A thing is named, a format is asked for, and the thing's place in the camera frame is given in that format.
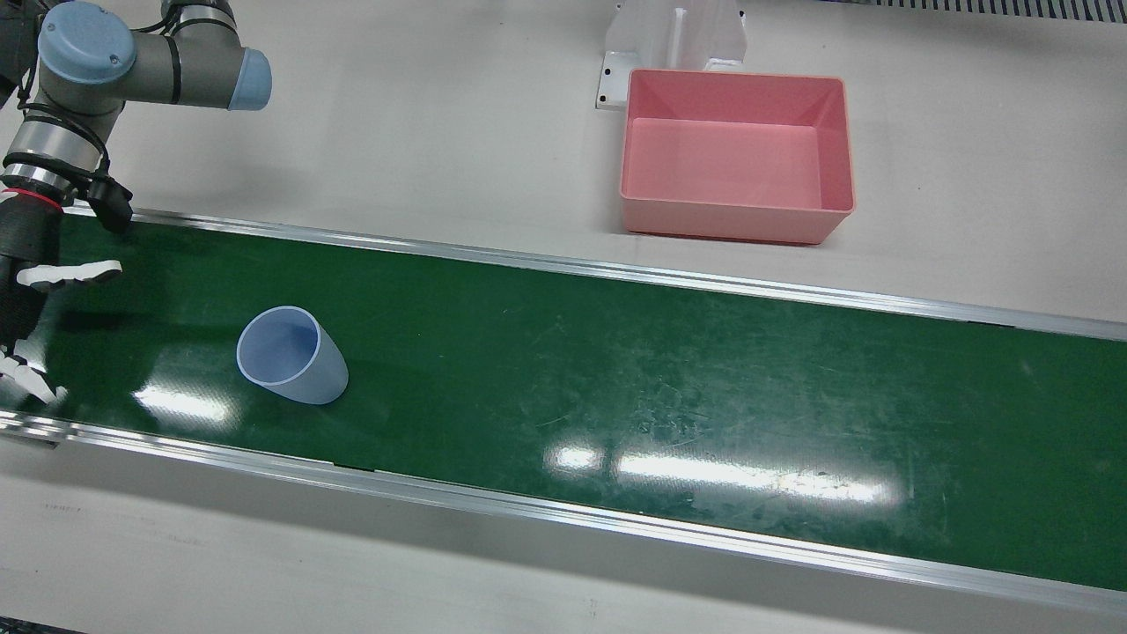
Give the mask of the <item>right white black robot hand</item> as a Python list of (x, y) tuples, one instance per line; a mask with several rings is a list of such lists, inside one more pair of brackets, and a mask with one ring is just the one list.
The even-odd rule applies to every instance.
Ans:
[(52, 404), (60, 390), (52, 389), (41, 370), (17, 356), (17, 342), (28, 340), (39, 325), (48, 293), (103, 284), (123, 273), (117, 260), (59, 264), (62, 208), (56, 200), (19, 188), (7, 188), (1, 203), (1, 340), (3, 378)]

